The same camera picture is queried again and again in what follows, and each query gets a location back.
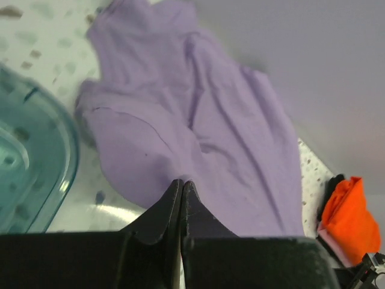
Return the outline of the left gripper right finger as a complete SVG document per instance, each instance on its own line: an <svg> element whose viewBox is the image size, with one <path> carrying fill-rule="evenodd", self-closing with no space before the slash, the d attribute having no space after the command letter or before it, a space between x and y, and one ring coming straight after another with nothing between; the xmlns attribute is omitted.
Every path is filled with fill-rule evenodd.
<svg viewBox="0 0 385 289"><path fill-rule="evenodd" d="M339 288L316 240L231 237L191 181L183 188L181 209L186 288Z"/></svg>

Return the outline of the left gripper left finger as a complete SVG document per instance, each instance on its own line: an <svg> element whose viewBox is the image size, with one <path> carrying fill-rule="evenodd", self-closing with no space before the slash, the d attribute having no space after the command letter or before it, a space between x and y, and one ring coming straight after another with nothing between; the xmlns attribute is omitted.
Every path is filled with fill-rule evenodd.
<svg viewBox="0 0 385 289"><path fill-rule="evenodd" d="M172 288L183 183L119 231L1 236L2 288Z"/></svg>

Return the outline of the purple t shirt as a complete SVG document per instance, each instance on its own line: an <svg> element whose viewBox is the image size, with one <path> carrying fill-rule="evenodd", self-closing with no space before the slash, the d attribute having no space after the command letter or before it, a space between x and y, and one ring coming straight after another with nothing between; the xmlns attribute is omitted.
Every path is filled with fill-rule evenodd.
<svg viewBox="0 0 385 289"><path fill-rule="evenodd" d="M111 186L149 208L175 179L238 236L301 236L297 136L267 76L237 63L185 1L113 1L88 30L101 78L85 123Z"/></svg>

